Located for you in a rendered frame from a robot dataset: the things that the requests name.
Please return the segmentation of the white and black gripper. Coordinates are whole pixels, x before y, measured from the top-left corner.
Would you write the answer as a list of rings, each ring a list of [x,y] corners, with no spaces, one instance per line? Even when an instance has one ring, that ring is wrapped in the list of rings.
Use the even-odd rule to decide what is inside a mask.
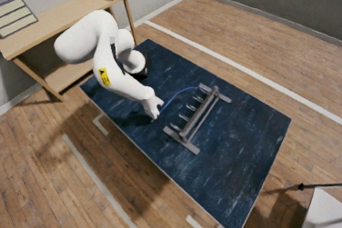
[[[144,109],[144,110],[145,110],[145,109]],[[154,111],[152,111],[152,112],[148,112],[148,111],[146,111],[146,110],[145,110],[145,112],[146,112],[146,114],[148,114],[150,117],[154,118],[154,120],[160,119],[160,117],[159,117],[159,112],[158,112],[157,108],[156,108]]]

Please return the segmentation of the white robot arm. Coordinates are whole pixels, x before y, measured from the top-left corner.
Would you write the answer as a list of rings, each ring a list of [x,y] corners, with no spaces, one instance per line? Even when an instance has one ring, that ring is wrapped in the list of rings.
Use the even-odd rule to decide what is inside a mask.
[[[113,16],[103,10],[88,14],[55,40],[55,52],[64,62],[82,64],[94,58],[95,77],[106,90],[138,101],[146,111],[152,112],[164,102],[155,96],[151,87],[142,86],[117,62],[122,62],[129,73],[140,72],[145,58],[137,51],[133,53],[133,48],[133,36],[125,29],[118,30]]]

